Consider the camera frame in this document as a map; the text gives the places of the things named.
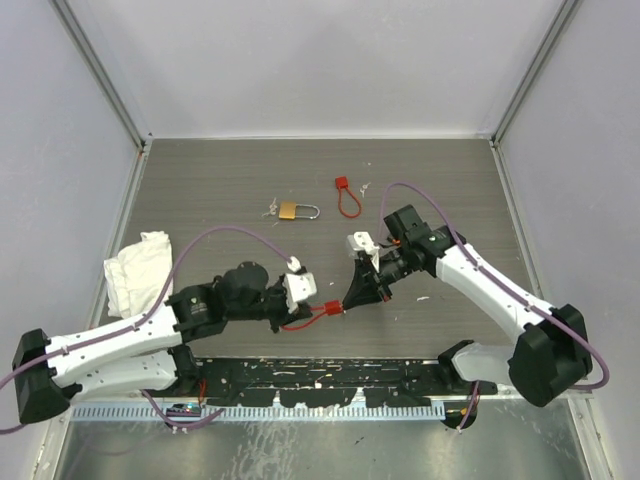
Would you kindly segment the silver keys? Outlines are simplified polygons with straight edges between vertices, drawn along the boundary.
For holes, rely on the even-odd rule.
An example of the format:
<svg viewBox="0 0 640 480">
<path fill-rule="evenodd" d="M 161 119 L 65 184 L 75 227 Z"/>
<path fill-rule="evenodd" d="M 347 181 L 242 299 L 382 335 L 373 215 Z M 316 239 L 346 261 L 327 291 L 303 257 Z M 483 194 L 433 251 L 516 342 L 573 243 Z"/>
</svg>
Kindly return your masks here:
<svg viewBox="0 0 640 480">
<path fill-rule="evenodd" d="M 371 182 L 363 184 L 360 187 L 359 192 L 360 192 L 361 197 L 363 197 L 363 198 L 365 197 L 366 191 L 367 191 L 367 189 L 369 188 L 370 185 L 371 185 Z"/>
</svg>

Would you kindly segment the brass padlock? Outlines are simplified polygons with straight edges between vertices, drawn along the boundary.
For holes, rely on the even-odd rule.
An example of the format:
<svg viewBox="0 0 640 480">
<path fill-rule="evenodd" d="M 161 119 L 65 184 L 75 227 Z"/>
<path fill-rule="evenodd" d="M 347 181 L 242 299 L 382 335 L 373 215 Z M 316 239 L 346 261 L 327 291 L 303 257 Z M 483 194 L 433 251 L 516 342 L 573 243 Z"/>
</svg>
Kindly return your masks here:
<svg viewBox="0 0 640 480">
<path fill-rule="evenodd" d="M 292 201 L 272 200 L 262 217 L 277 217 L 279 220 L 316 220 L 320 217 L 321 210 L 310 204 L 299 204 Z"/>
</svg>

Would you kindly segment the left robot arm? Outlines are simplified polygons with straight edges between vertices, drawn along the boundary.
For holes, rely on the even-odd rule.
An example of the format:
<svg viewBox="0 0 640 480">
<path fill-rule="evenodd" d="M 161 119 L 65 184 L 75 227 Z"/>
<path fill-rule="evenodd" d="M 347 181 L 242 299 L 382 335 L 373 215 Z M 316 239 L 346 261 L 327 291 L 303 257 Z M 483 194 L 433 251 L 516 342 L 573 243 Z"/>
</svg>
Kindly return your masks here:
<svg viewBox="0 0 640 480">
<path fill-rule="evenodd" d="M 93 330 L 48 336 L 24 333 L 12 361 L 19 422 L 49 420 L 94 393 L 172 390 L 194 393 L 200 384 L 187 343 L 218 335 L 231 321 L 263 321 L 273 332 L 311 317 L 314 276 L 301 267 L 269 281 L 254 262 L 159 299 L 142 314 Z"/>
</svg>

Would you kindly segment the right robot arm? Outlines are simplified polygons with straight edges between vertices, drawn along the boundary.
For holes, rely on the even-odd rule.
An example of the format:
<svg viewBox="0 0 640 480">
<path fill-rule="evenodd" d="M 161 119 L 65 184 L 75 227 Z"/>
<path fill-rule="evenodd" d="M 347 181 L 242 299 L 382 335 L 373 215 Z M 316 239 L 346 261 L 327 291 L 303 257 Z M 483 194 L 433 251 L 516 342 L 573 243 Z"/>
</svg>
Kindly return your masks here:
<svg viewBox="0 0 640 480">
<path fill-rule="evenodd" d="M 386 302 L 392 284 L 427 273 L 463 294 L 511 340 L 486 346 L 464 340 L 438 357 L 444 390 L 459 394 L 474 381 L 510 385 L 530 404 L 544 407 L 593 369 L 583 315 L 534 296 L 486 262 L 466 239 L 443 225 L 434 229 L 407 205 L 385 217 L 386 246 L 369 233 L 348 236 L 354 275 L 344 309 Z"/>
</svg>

